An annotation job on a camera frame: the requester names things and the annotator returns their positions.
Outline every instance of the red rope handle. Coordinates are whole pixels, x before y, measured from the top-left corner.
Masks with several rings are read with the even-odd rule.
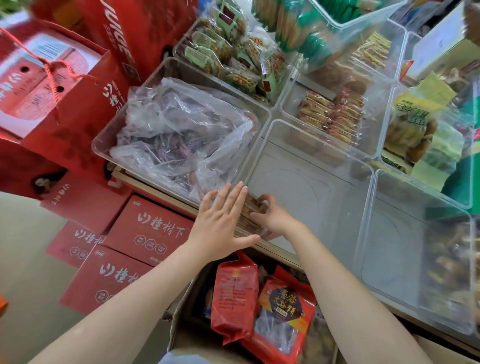
[[[23,50],[25,50],[33,58],[42,62],[43,68],[45,69],[45,73],[47,74],[48,83],[50,84],[50,88],[52,90],[53,99],[55,100],[55,104],[58,104],[60,102],[60,96],[59,96],[59,93],[57,91],[57,83],[55,82],[55,78],[53,76],[53,73],[55,72],[55,70],[58,66],[65,67],[67,69],[68,73],[70,74],[70,76],[72,78],[74,78],[75,80],[77,80],[79,78],[84,78],[84,77],[89,78],[91,80],[96,79],[95,77],[93,77],[89,74],[86,74],[86,73],[76,73],[73,70],[72,66],[64,60],[48,61],[43,57],[37,56],[34,52],[29,50],[27,47],[25,47],[25,45],[23,45],[23,43],[20,40],[18,40],[13,34],[11,34],[8,30],[6,30],[2,27],[0,27],[0,34],[5,34],[8,38],[10,38],[12,40],[13,43],[15,43],[17,46],[19,46]]]

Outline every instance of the hand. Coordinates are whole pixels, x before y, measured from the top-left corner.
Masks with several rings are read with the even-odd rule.
[[[263,194],[258,199],[267,201],[270,209],[266,214],[252,212],[250,219],[268,230],[268,233],[264,236],[265,240],[272,240],[285,235],[290,227],[299,222],[276,203],[272,194]]]
[[[222,259],[260,240],[259,235],[233,237],[248,188],[243,186],[243,182],[239,182],[228,193],[230,187],[231,183],[223,186],[212,207],[210,207],[210,201],[217,194],[217,190],[210,191],[204,196],[197,219],[185,243],[191,246],[195,254],[204,258],[205,263]]]

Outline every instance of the left hand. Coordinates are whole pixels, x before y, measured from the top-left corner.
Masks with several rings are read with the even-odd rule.
[[[229,192],[231,183],[227,183],[218,192],[210,207],[210,201],[217,191],[210,191],[200,203],[197,219],[184,244],[202,256],[205,263],[219,260],[227,255],[252,246],[260,240],[259,235],[234,238],[233,233],[245,203],[248,188],[239,182]]]

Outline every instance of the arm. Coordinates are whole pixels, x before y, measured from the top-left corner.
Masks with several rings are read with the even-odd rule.
[[[185,244],[165,261],[104,303],[44,349],[31,364],[130,364],[145,344],[162,313],[210,261],[246,248],[260,237],[233,238],[247,187],[239,183],[230,194],[225,185],[200,204]]]
[[[251,218],[283,235],[307,274],[328,327],[348,364],[431,364],[400,322],[301,222],[278,206],[271,194],[270,212]]]

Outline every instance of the finger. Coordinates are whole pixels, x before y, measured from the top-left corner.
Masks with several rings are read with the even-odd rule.
[[[237,201],[242,186],[243,182],[238,182],[237,185],[233,188],[233,190],[228,194],[227,200],[225,201],[225,204],[222,208],[222,210],[225,211],[227,214],[230,213],[233,205],[235,204],[235,201]]]
[[[248,187],[243,186],[240,190],[237,200],[233,204],[232,210],[230,211],[230,216],[232,216],[235,219],[235,221],[238,220],[241,210],[243,209],[245,198],[247,198],[247,192],[248,192]]]
[[[225,186],[221,188],[221,190],[218,192],[218,195],[216,196],[215,201],[213,202],[212,210],[219,211],[222,209],[223,203],[225,202],[225,198],[227,197],[231,186],[232,184],[230,182],[227,182]]]
[[[258,212],[251,212],[250,213],[250,220],[256,222],[258,225],[264,226],[266,225],[266,214],[260,214]]]
[[[243,236],[241,238],[233,238],[236,250],[248,248],[260,241],[259,235]]]
[[[282,236],[282,234],[277,234],[277,233],[274,233],[274,232],[271,232],[271,231],[267,231],[267,234],[265,234],[265,236],[264,236],[264,240],[269,242],[270,240],[278,238],[279,236]]]
[[[269,206],[276,205],[275,197],[272,194],[263,194],[258,198],[258,200],[268,202]]]
[[[207,194],[202,198],[202,202],[200,203],[200,208],[198,209],[199,214],[207,211],[210,208],[210,201],[212,201],[213,196],[215,196],[217,192],[218,192],[217,190],[207,192]]]

